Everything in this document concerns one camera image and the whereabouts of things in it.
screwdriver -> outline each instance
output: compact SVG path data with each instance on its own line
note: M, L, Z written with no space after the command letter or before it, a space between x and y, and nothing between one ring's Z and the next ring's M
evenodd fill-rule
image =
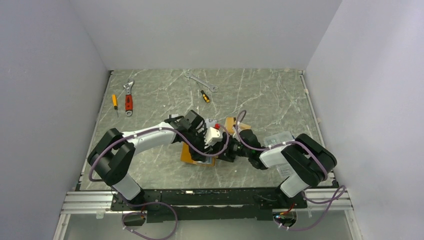
M200 93L201 93L201 96L203 97L203 100L208 104L211 101L208 95L206 95L205 91L203 91L202 89L200 89Z
M116 116L119 118L119 115L118 115L118 101L117 101L117 96L115 94L112 95L112 101L113 101L113 109L116 110Z

gray marble surface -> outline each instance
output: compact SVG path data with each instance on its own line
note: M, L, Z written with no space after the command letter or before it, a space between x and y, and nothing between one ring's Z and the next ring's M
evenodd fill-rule
M304 87L295 69L190 69L202 80L219 86L210 92L211 102L201 98L200 87L184 77L187 69L115 70L110 77L106 100L94 136L96 144L110 128L121 132L157 125L169 114L185 115L195 110L203 118L236 117L247 110L244 123L251 125L260 141L264 137L290 131L297 136L310 135L319 141ZM133 78L133 115L125 116L123 85ZM119 118L112 104L117 96ZM247 158L235 162L217 160L215 167L197 166L180 161L181 143L146 150L132 160L129 173L145 189L275 187L282 178L275 168L258 170ZM102 182L88 180L86 166L81 190L108 190Z

gray wall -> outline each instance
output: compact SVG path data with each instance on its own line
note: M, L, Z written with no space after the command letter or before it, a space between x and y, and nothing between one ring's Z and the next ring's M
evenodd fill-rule
M305 69L341 0L70 0L108 69Z
M0 1L0 239L51 239L107 70L68 0Z
M424 2L344 0L306 80L364 239L424 236Z

purple cable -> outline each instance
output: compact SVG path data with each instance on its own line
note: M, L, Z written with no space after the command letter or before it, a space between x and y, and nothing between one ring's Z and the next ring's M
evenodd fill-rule
M342 191L341 191L341 193L338 195L338 196L336 196L336 194L337 194L337 192L339 192L339 190L340 189L342 189ZM312 229L312 228L314 228L316 225L318 225L322 220L323 220L323 218L326 216L326 214L328 213L328 211L329 211L329 209L330 209L330 207L331 207L331 204L333 203L333 201L334 200L336 200L336 199L338 199L338 198L340 198L340 196L344 193L346 191L346 186L344 186L344 185L341 185L339 188L337 188L337 190L334 192L334 194L332 195L332 198L330 199L330 200L328 200L328 201L323 201L323 202L321 202L321 203L329 203L328 204L328 206L325 208L325 210L324 210L324 212L322 213L322 215L318 218L318 220L316 220L312 225L310 225L310 226L307 226L307 227L303 227L303 228L295 228L295 229L292 229L292 228L289 228L289 227L286 227L286 226L283 226L282 225L282 227L283 228L285 228L286 230L288 230L288 231L296 231L296 232L300 232L300 231L307 231L307 230L310 230L310 229ZM280 226L280 224L274 219L273 220L274 221L274 223L276 223L278 226Z
M237 115L237 118L235 119L235 133L237 134L238 139L240 140L240 142L246 146L249 149L255 150L255 151L262 151L262 152L266 152L270 149L274 149L274 148L278 148L280 146L284 146L284 144L279 143L276 144L274 146L272 146L271 148L256 148L256 147L252 147L250 145L248 145L245 141L243 141L243 139L240 137L240 133L239 133L239 123L241 123L243 121L243 119L245 119L247 111L246 110L241 110L241 112ZM296 144L301 146L314 160L314 162L318 165L319 169L321 169L322 173L324 174L324 181L327 180L329 178L329 175L327 173L326 168L321 164L321 162L318 160L318 158L311 152L311 150L309 150L309 148L307 148L303 143L301 143L300 141L287 141L285 143L286 145L290 145L290 144Z
M142 238L144 238L144 239L147 239L147 240L166 240L166 239L169 239L172 235L174 235L175 231L177 230L177 226L178 226L178 217L177 217L177 213L175 212L175 210L174 210L174 209L173 209L170 205L168 205L168 204L166 204L166 203L164 203L164 202L161 202L161 201L152 201L152 202L147 202L147 203L143 203L143 204L131 204L131 203L129 203L129 202L125 199L125 197L124 197L124 196L122 196L122 194L121 194L121 193L119 193L118 191L117 191L117 193L118 193L118 195L120 196L120 198L121 198L121 199L125 202L125 204L126 204L127 206L129 206L129 207L142 207L142 206L147 206L147 205L159 204L159 205L163 205L163 206L165 206L165 207L167 207L167 208L171 209L171 211L172 211L173 215L175 216L175 225L174 225L174 227L173 227L173 229L172 229L171 233L170 233L168 236L163 237L163 238L151 238L151 237L145 236L145 235L143 235L143 234L141 234L141 233L139 233L139 232L137 232L137 231L134 231L134 230L132 230L132 229L129 229L129 228L125 225L125 223L124 223L124 219L125 219L127 216L131 216L131 215L140 215L140 216L145 216L145 214L144 214L144 213L142 213L142 212L135 212L135 211L134 211L134 212L130 212L130 213L124 214L124 215L122 216L122 226L124 227L124 229L128 230L129 232L131 232L131 233L133 233L133 234L135 234L135 235L137 235L137 236L139 236L139 237L142 237Z
M189 140L183 134L181 134L179 131L175 130L174 128L170 128L170 127L155 127L155 128L147 129L147 130L140 131L140 132L137 132L135 134L131 134L129 136L123 137L123 138L121 138L121 139L113 142L112 144L110 144L105 150L103 150L100 153L100 155L96 158L96 160L91 165L90 171L88 173L88 179L91 182L103 182L102 179L94 179L93 178L93 172L94 172L94 169L96 168L97 164L99 163L100 159L102 159L103 156L107 152L109 152L115 145L117 145L117 144L119 144L119 143L121 143L123 141L126 141L128 139L136 138L136 137L138 137L140 135L144 135L144 134L148 134L148 133L155 132L155 131L160 131L160 130L169 130L169 131L172 131L172 132L178 134L184 140L185 143L187 143L194 151L196 151L200 155L203 155L203 156L206 156L206 157L215 157L215 156L218 156L218 155L222 154L227 149L228 143L230 141L230 134L228 133L227 129L224 126L222 126L221 124L219 124L219 127L220 128L223 128L224 131L226 132L226 142L225 142L222 150L219 151L219 152L217 152L217 153L214 153L214 154L207 154L207 153L201 152L200 150L198 150L197 148L195 148L195 146L193 146L189 142Z

